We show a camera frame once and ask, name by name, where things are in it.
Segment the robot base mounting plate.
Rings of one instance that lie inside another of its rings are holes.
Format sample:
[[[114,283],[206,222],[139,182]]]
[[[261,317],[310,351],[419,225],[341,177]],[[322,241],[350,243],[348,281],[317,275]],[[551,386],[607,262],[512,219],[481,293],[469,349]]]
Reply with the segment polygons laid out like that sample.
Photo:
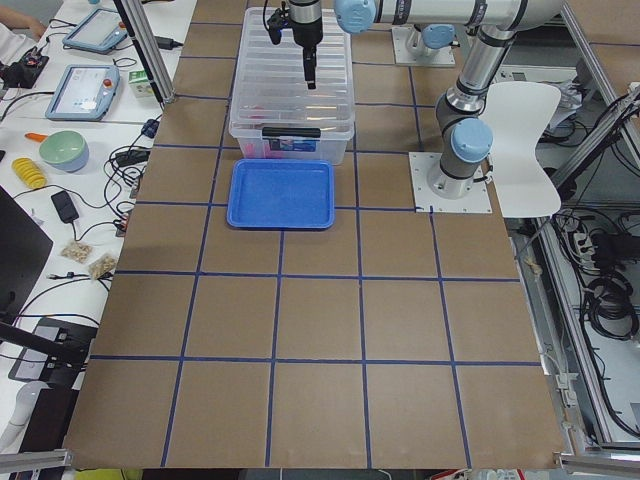
[[[415,209],[424,213],[491,214],[487,184],[480,165],[471,178],[456,180],[440,168],[440,153],[410,152]]]

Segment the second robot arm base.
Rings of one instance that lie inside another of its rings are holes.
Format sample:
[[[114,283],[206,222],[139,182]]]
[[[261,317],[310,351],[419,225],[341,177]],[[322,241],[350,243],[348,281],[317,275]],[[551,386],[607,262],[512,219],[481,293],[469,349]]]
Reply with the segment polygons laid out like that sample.
[[[395,26],[391,32],[396,64],[433,68],[455,65],[451,44],[456,33],[452,24]]]

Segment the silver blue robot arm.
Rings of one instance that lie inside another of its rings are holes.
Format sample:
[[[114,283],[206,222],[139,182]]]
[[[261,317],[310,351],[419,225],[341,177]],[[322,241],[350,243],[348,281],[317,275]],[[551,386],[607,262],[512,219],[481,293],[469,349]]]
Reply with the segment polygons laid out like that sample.
[[[456,83],[436,103],[443,140],[439,164],[427,174],[429,188],[442,198],[465,196],[493,141],[478,118],[486,92],[515,35],[557,15],[562,1],[336,1],[343,31],[359,34],[375,23],[393,25],[458,24],[477,29]]]

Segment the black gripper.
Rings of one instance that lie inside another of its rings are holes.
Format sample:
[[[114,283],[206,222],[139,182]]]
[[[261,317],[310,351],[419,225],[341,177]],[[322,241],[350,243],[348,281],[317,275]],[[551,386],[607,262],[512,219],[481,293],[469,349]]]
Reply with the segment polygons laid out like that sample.
[[[290,0],[289,20],[295,43],[303,47],[303,69],[307,88],[316,89],[316,46],[322,41],[321,1]]]

